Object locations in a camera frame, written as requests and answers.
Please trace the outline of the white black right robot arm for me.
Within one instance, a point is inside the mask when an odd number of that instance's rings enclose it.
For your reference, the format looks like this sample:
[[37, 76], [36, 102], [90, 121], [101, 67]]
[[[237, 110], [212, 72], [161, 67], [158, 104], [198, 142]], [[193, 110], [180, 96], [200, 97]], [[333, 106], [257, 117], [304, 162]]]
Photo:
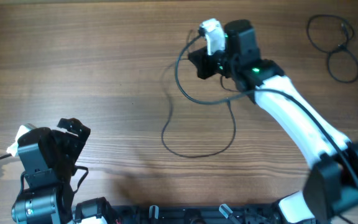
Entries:
[[282, 222], [329, 223], [358, 206], [358, 142], [332, 127], [274, 61], [261, 57], [251, 23], [243, 19], [222, 26], [209, 19], [198, 32], [206, 46], [188, 55], [198, 77], [231, 78], [238, 97], [248, 96], [272, 116], [310, 168], [303, 189], [277, 202]]

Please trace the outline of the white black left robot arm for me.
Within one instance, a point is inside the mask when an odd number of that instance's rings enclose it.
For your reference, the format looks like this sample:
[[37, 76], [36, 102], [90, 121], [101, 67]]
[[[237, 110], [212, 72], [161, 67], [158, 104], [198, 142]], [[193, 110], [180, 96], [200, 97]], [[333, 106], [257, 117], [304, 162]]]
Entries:
[[119, 214], [104, 198], [94, 198], [77, 205], [77, 190], [71, 178], [91, 133], [75, 118], [62, 118], [57, 129], [26, 125], [28, 131], [17, 140], [17, 155], [24, 171], [21, 189], [11, 209], [15, 223], [121, 223]]

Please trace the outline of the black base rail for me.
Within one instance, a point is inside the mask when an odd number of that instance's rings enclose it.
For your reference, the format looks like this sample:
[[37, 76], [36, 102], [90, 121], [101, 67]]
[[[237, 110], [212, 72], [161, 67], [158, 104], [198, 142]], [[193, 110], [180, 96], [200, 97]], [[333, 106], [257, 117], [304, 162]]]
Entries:
[[281, 223], [282, 218], [270, 205], [230, 206], [229, 213], [219, 206], [208, 207], [151, 207], [114, 206], [119, 214], [117, 223], [186, 224], [186, 223]]

